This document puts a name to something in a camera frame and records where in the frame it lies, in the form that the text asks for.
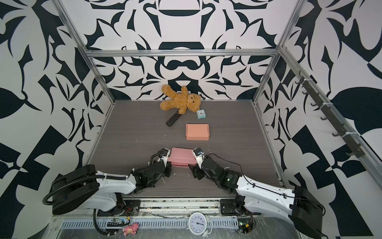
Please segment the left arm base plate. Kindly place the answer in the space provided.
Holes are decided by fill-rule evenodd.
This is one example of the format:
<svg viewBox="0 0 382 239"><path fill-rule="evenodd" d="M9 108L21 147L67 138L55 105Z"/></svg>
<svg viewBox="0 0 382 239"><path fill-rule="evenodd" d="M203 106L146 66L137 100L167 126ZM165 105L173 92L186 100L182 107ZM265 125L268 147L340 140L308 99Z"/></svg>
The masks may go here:
<svg viewBox="0 0 382 239"><path fill-rule="evenodd" d="M101 210L98 210L97 216L98 217L129 217L133 215L137 215L140 211L140 200L124 200L123 206L116 206L115 208L104 212Z"/></svg>

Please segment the left circuit board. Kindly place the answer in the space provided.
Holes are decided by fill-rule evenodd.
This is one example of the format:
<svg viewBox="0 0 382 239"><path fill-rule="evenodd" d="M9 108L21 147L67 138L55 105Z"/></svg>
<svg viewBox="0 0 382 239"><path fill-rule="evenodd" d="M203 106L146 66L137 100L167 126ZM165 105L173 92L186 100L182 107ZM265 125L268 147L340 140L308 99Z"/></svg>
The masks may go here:
<svg viewBox="0 0 382 239"><path fill-rule="evenodd" d="M130 224L130 218L126 219L112 219L110 222L107 222L107 227L124 227Z"/></svg>

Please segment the black remote control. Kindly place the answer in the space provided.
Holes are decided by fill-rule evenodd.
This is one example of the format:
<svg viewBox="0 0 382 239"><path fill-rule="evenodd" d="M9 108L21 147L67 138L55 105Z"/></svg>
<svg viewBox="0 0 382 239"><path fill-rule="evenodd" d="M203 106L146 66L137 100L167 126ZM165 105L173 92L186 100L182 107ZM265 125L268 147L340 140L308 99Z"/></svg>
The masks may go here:
<svg viewBox="0 0 382 239"><path fill-rule="evenodd" d="M182 114L179 113L179 111L176 111L171 117L170 119L166 122L166 125L171 127L180 117L182 116Z"/></svg>

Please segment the small teal alarm clock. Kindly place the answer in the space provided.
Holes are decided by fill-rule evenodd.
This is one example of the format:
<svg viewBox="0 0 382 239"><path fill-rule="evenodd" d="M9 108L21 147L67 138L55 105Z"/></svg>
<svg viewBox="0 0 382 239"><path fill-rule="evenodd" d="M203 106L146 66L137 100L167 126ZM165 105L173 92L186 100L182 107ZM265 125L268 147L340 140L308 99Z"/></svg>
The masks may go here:
<svg viewBox="0 0 382 239"><path fill-rule="evenodd" d="M205 119L207 116L205 110L197 110L196 114L198 119Z"/></svg>

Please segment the salmon cardboard box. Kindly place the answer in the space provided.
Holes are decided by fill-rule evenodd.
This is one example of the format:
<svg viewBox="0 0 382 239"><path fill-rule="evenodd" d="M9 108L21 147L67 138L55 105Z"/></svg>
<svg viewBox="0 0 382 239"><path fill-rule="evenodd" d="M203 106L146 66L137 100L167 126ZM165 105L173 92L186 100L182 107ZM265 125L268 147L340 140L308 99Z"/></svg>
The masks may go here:
<svg viewBox="0 0 382 239"><path fill-rule="evenodd" d="M186 124L186 140L208 141L209 139L209 124Z"/></svg>

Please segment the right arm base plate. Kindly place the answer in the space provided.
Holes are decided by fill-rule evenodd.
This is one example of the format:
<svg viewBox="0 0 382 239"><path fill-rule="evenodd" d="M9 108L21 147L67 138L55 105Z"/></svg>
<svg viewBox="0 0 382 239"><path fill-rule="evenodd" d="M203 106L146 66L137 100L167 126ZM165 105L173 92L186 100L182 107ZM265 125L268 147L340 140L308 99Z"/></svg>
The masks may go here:
<svg viewBox="0 0 382 239"><path fill-rule="evenodd" d="M223 216L241 216L247 213L241 199L221 199L220 213Z"/></svg>

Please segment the wall hook rack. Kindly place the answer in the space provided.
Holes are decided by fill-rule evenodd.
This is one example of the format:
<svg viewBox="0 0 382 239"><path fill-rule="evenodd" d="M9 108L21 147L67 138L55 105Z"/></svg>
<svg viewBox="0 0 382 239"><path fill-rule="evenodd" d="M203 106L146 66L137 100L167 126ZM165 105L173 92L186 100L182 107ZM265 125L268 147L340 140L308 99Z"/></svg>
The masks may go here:
<svg viewBox="0 0 382 239"><path fill-rule="evenodd" d="M309 95L313 99L311 106L316 107L322 111L324 117L322 117L321 120L329 121L333 128L336 130L336 132L332 135L334 137L342 138L346 145L349 147L351 152L347 153L347 155L355 156L357 158L362 158L365 156L366 153L363 149L359 134L352 126L349 125L349 123L341 115L335 105L317 86L315 81L313 79L308 79L301 76L297 84L300 84L304 87L304 95Z"/></svg>

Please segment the white round analog clock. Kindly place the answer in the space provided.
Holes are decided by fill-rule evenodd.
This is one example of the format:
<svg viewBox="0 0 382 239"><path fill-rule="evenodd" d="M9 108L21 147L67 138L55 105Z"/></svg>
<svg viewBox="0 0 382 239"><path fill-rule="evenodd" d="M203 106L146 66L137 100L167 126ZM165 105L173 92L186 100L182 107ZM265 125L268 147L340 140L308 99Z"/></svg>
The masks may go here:
<svg viewBox="0 0 382 239"><path fill-rule="evenodd" d="M209 216L194 212L189 217L187 229L196 236L207 238L213 231L213 223Z"/></svg>

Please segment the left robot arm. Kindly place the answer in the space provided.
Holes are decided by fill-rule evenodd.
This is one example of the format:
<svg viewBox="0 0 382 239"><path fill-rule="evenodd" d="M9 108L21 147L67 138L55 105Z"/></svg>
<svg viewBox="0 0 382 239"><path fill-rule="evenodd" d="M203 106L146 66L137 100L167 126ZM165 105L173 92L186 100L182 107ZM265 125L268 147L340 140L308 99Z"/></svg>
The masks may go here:
<svg viewBox="0 0 382 239"><path fill-rule="evenodd" d="M123 195L153 188L161 177L169 177L171 172L172 164L163 160L128 175L103 173L89 164L53 181L43 204L50 205L54 215L63 215L75 209L119 214L125 207Z"/></svg>

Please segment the small pink toy figure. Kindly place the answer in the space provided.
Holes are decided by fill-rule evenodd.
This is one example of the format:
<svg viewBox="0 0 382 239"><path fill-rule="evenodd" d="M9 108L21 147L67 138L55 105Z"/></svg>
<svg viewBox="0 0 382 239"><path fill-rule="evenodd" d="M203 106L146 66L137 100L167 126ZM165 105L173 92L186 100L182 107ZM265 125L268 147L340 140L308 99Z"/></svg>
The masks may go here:
<svg viewBox="0 0 382 239"><path fill-rule="evenodd" d="M133 223L132 225L128 225L127 227L125 227L123 229L123 234L125 236L127 236L129 234L136 235L138 229L139 229L139 224L138 223Z"/></svg>

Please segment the circuit board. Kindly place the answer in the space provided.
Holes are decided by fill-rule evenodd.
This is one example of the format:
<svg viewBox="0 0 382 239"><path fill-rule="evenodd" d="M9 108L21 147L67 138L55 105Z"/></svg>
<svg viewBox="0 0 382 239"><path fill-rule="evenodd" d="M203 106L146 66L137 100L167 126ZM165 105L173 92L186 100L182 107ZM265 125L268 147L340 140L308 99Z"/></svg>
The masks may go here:
<svg viewBox="0 0 382 239"><path fill-rule="evenodd" d="M256 221L253 217L238 218L238 232L248 234L256 227Z"/></svg>
<svg viewBox="0 0 382 239"><path fill-rule="evenodd" d="M107 227L124 227L130 224L130 218L126 219L112 219L110 222L107 222Z"/></svg>

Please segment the pink cardboard box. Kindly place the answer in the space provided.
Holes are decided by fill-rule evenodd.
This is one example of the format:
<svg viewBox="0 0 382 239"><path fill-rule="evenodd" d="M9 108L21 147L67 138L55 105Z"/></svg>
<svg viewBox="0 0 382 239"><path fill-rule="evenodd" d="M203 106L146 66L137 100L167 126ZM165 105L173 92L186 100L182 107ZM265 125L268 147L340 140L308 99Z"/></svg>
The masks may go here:
<svg viewBox="0 0 382 239"><path fill-rule="evenodd" d="M188 167L189 164L197 164L193 150L186 148L173 147L168 157L168 161L175 167Z"/></svg>

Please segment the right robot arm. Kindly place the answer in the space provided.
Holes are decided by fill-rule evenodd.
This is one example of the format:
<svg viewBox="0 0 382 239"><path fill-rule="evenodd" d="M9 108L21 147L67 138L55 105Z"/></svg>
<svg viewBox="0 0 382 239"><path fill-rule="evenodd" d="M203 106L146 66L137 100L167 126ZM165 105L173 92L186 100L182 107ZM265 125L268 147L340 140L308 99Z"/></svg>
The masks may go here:
<svg viewBox="0 0 382 239"><path fill-rule="evenodd" d="M207 178L223 191L235 195L239 215L261 214L292 224L301 234L320 239L324 206L305 188L286 189L250 179L241 172L225 169L210 156L189 165L194 178Z"/></svg>

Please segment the brown teddy bear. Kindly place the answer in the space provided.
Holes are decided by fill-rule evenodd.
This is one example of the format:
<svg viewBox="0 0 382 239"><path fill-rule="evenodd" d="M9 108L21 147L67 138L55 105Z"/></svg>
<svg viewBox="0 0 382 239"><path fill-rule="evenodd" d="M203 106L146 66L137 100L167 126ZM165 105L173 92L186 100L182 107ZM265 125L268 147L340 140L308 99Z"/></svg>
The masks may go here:
<svg viewBox="0 0 382 239"><path fill-rule="evenodd" d="M162 92L169 97L169 100L165 100L160 104L160 108L164 111L171 109L178 109L179 114L183 115L187 110L196 113L200 110L202 98L198 94L188 93L186 86L181 87L181 92L175 92L170 85L162 86Z"/></svg>

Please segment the right circuit board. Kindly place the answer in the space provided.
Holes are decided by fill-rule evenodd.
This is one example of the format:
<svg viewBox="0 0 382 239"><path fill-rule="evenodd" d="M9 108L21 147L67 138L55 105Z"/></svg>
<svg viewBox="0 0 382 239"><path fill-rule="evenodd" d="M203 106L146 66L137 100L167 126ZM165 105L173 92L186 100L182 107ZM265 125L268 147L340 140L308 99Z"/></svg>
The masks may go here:
<svg viewBox="0 0 382 239"><path fill-rule="evenodd" d="M238 232L248 234L256 227L256 221L253 217L238 218Z"/></svg>

